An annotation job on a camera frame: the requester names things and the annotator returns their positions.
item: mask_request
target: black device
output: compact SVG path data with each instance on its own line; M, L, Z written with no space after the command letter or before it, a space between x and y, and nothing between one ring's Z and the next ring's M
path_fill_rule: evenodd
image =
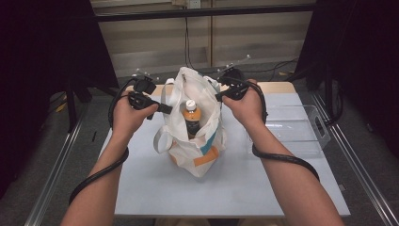
M245 77L239 69L229 68L225 73L217 78L223 86L229 86L228 89L215 95L219 102L222 102L222 96L227 96L235 101L241 100L247 93L249 86L244 82Z
M134 108L136 110L140 110L140 109L144 109L150 105L157 104L158 112L170 114L170 112L172 111L171 106L158 103L158 102L152 100L148 95L144 94L144 93L148 93L149 95L151 95L153 93L153 91L156 89L155 84L152 82L152 78L150 78L147 75L144 75L144 78L142 78L142 79L133 77L133 78L129 79L123 85L123 87L121 87L118 94L112 100L112 103L108 110L108 121L109 121L109 125L111 126L111 128L112 128L113 120L114 120L113 113L114 113L115 105L117 104L118 100L120 100L120 98L123 97L121 94L126 90L126 88L129 86L129 84L132 81L135 81L134 90L130 91L127 95L128 99L129 99L129 104L132 106L132 108ZM147 117L147 120L151 120L152 116L153 115L150 115L149 117ZM118 166L120 166L124 161L126 161L128 156L129 156L129 149L126 147L125 153L118 161L116 161L115 163L106 167L105 169L102 169L102 170L94 173L93 175L91 175L87 179L85 179L82 183L80 183L73 190L73 192L70 196L69 203L71 204L72 201L74 200L74 198L77 196L77 194L79 194L79 192L81 190L83 190L85 187L87 187L89 184L91 184L92 182L94 182L97 179L106 175L108 172L110 172L110 171L114 170L115 168L117 168Z
M226 69L225 73L217 78L217 81L220 82L222 85L229 86L228 89L221 91L220 93L215 95L216 99L219 102L222 102L222 96L230 97L235 101L241 100L246 95L248 88L253 88L261 98L263 123L266 123L266 102L263 96L262 89L257 84L245 81L243 73L238 69L234 69L233 67ZM308 169L316 177L316 179L320 181L319 175L314 167L301 158L285 154L261 153L255 147L255 144L252 145L252 152L255 156L260 158L300 165Z
M128 94L129 104L132 106L132 108L136 110L141 110L146 108L147 106L157 104L158 109L156 111L170 114L170 112L172 111L171 106L158 103L152 100L146 94L144 94L144 92L152 94L155 89L155 84L152 82L152 79L147 75L145 75L143 79L136 80L136 83L134 85L134 91L130 91ZM147 120L151 120L152 117L153 115L150 115L149 117L147 117Z

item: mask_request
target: canvas bag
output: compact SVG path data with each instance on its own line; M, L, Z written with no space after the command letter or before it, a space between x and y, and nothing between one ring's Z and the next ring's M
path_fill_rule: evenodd
M202 177L213 165L220 151L226 149L226 132L222 126L221 103L215 98L219 92L218 83L198 72L182 67L173 83L173 90L166 103L165 87L161 103L173 107L170 115L164 114L163 125L153 139L153 147L158 153L168 151L177 166L188 170L196 177ZM193 139L188 138L183 110L185 102L194 100L201 110L200 129ZM160 138L167 136L166 147L159 148Z

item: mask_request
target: metal rail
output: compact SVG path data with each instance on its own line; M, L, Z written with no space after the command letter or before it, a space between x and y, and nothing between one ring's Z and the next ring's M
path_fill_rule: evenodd
M262 13L281 13L281 12L299 12L315 10L332 10L341 4L323 3L323 4L297 4L263 7L241 7L241 8L198 8L198 9L179 9L179 10L161 10L147 12L130 13L104 13L97 14L94 17L76 17L74 19L90 19L97 22L116 22L132 20L166 19L166 18L185 18L185 17L203 17L203 16L226 16L242 14L262 14Z
M38 199L36 200L35 205L32 211L30 212L28 219L25 222L25 226L39 226L41 224L41 221L44 217L44 214L47 210L50 200L53 197L54 191L56 189L56 184L59 180L59 177L61 176L61 172L63 171L65 163L68 159L68 155L71 152L73 143L76 141L76 138L79 134L79 130L82 125L82 120L87 115L88 106L89 104L85 104L83 106L82 115L79 121L74 126L73 130L67 135L67 138L65 139L64 145L62 146L62 149L58 155L56 163L54 164L53 169L46 183L44 184L44 187L41 190L41 193Z
M329 115L326 111L326 104L324 103L320 95L316 94L315 92L312 92L311 97L314 100L317 108L320 110L322 117L329 120ZM392 212L388 201L381 193L381 191L378 189L373 179L370 177L369 173L367 172L366 168L364 168L364 166L361 164L361 161L356 155L355 150L350 145L349 140L343 134L341 127L338 124L332 124L329 126L329 129L332 135L337 140L338 144L340 145L341 150L343 151L343 154L346 157L346 160L348 161L352 170L355 172L356 176L358 177L366 194L369 196L370 201L373 203L375 210L380 215L385 225L387 226L399 225L399 221L396 218L395 214Z

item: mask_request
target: black cable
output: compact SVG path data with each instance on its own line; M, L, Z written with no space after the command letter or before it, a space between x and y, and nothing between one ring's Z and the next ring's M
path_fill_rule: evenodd
M341 87L338 87L338 92L336 96L336 113L331 116L331 119L323 119L325 125L331 125L337 121L343 114L343 92Z
M190 38L188 35L188 21L187 18L185 17L185 40L186 40L186 52L187 52L187 56L188 56L188 62L190 63L190 66L193 70L196 70L193 66L193 64L191 63L191 57L190 57Z
M263 123L266 124L266 117L267 117L267 111L266 111L266 101L264 99L264 95L262 92L262 89L254 83L248 82L248 81L242 81L239 79L231 78L231 77L219 77L219 79L229 79L231 81L235 82L242 82L243 84L255 89L255 91L258 93L259 97L261 98L261 103L262 103L262 114L263 114ZM255 144L252 145L252 152L255 156L264 158L264 159L270 159L270 160L277 160L277 161L283 161L287 163L293 163L300 165L306 169L308 169L313 175L316 177L318 181L320 181L319 175L316 171L316 169L309 164L307 161L295 157L295 156L290 156L286 154L278 154L278 153L261 153L258 151L258 149L255 147Z
M268 72L275 71L276 69L282 68L282 67L284 67L284 66L287 65L287 64L294 63L294 62L296 62L297 60L298 60L298 58L294 58L294 59L292 59L292 60L279 62L279 63L276 64L275 67L273 67L272 69L259 70L259 71L242 71L242 72L243 72L243 73L268 73Z
M270 79L267 82L271 82L273 80L275 73L276 73L276 69L284 67L285 65L293 63L293 62L296 62L296 59L293 59L290 61L284 61L284 62L280 62L280 63L276 64L276 66L273 68L272 76L270 77Z
M47 112L47 116L49 116L53 111L56 111L59 107L61 107L62 105L64 105L65 103L67 103L67 100L62 100L61 103L59 103L59 105L57 105L56 107L54 107L53 109L49 110Z
M290 156L290 155L285 155L285 154L278 154L278 153L261 153L259 152L255 145L252 145L252 152L255 156L264 158L264 159L269 159L269 160L277 160L277 161L282 161L282 162L287 162L287 163L293 163L297 164L299 166L302 166L306 169L308 169L313 175L316 177L318 181L320 181L319 174L317 173L316 169L309 164L307 161L295 157L295 156Z
M184 60L185 60L185 66L187 68L191 68L191 69L193 69L193 70L195 70L195 71L197 71L199 73L202 73L202 74L217 73L217 71L213 71L213 72L209 72L209 73L208 72L198 71L197 69L194 68L193 64L191 63L190 37L189 37L189 34L188 34L188 21L187 21L186 17L185 17Z
M108 122L110 127L112 128L113 126L113 120L114 120L114 109L115 106L117 104L117 102L122 98L125 97L127 95L121 95L127 88L127 86L129 86L129 84L132 81L137 81L137 78L131 78L129 79L123 86L122 88L118 91L117 95L114 97L114 99L112 99L111 105L109 106L108 109ZM79 194L79 192L81 192L85 187L87 187L88 185L90 185L91 183L93 183L94 181L96 181L97 179L103 177L104 175L106 175L108 172L116 169L118 166L120 166L124 161L126 161L127 157L129 156L129 149L126 147L125 152L123 153L123 156L120 158L120 160L118 160L117 162L111 164L109 167L102 169L96 173L94 173L93 175L89 176L88 178L86 178L82 183L80 183L72 192L71 196L70 196L70 200L69 200L69 204L71 205L71 203L73 202L74 198Z
M61 98L63 95L65 95L65 91L63 91L59 96L57 96L53 101L50 102L50 104L54 103L57 101L59 98Z
M120 166L124 161L126 161L127 157L129 156L129 149L126 148L125 152L123 153L123 156L120 158L120 160L116 161L115 163L111 164L109 167L102 169L93 175L89 176L86 178L82 183L80 183L72 192L70 196L70 201L69 204L73 202L74 198L81 192L85 187L87 187L89 184L93 183L97 179L103 177L106 175L108 172L116 169L118 166Z

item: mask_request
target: white bottle cap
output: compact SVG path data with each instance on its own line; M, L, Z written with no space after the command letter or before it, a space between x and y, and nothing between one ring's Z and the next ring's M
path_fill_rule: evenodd
M196 102L193 100L188 100L185 102L185 108L189 111L193 111L197 108Z

